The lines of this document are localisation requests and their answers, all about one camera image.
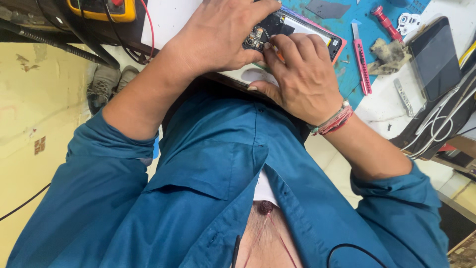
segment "hand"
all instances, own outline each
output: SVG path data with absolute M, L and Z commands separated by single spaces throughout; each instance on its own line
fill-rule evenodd
M 265 44 L 266 62 L 279 87 L 254 81 L 248 90 L 264 93 L 290 114 L 313 125 L 324 123 L 339 111 L 343 99 L 322 38 L 316 34 L 279 34 L 270 42 L 285 61 L 277 57 L 271 44 Z
M 276 0 L 204 0 L 160 53 L 173 54 L 175 63 L 183 62 L 194 76 L 240 69 L 263 60 L 242 43 L 253 26 L 280 7 Z

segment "shoe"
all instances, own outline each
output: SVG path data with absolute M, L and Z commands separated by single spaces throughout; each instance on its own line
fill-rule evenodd
M 95 115 L 108 103 L 112 89 L 118 85 L 119 79 L 119 70 L 98 65 L 92 83 L 86 90 L 86 98 L 92 115 Z
M 119 81 L 118 88 L 116 89 L 115 92 L 113 92 L 113 94 L 116 95 L 117 93 L 119 93 L 138 74 L 139 74 L 139 70 L 137 70 L 136 68 L 134 68 L 133 66 L 130 66 L 130 65 L 126 66 L 124 68 L 124 70 L 122 71 L 121 79 Z

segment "beaded bracelet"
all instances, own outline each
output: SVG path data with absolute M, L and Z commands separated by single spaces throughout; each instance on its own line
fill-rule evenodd
M 313 136 L 317 134 L 326 135 L 345 125 L 353 113 L 354 111 L 352 110 L 352 106 L 350 106 L 349 101 L 344 99 L 340 110 L 331 116 L 327 121 L 320 124 L 319 126 L 307 124 L 307 127 L 311 129 Z

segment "yellow multimeter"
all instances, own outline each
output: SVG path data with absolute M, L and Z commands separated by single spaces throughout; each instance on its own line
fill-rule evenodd
M 135 0 L 105 0 L 114 22 L 131 22 L 136 19 Z M 86 19 L 108 21 L 103 0 L 67 0 L 69 8 L 78 16 L 84 10 Z

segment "shirt sleeve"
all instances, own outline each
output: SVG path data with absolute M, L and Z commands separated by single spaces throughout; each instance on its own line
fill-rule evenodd
M 7 267 L 48 267 L 68 250 L 90 254 L 85 267 L 99 266 L 115 230 L 147 184 L 147 168 L 140 159 L 152 157 L 154 140 L 127 138 L 101 112 L 79 126 L 66 163 L 20 234 Z
M 439 228 L 441 206 L 428 176 L 413 162 L 408 175 L 364 182 L 351 173 L 363 196 L 356 211 L 399 267 L 448 267 L 448 238 Z

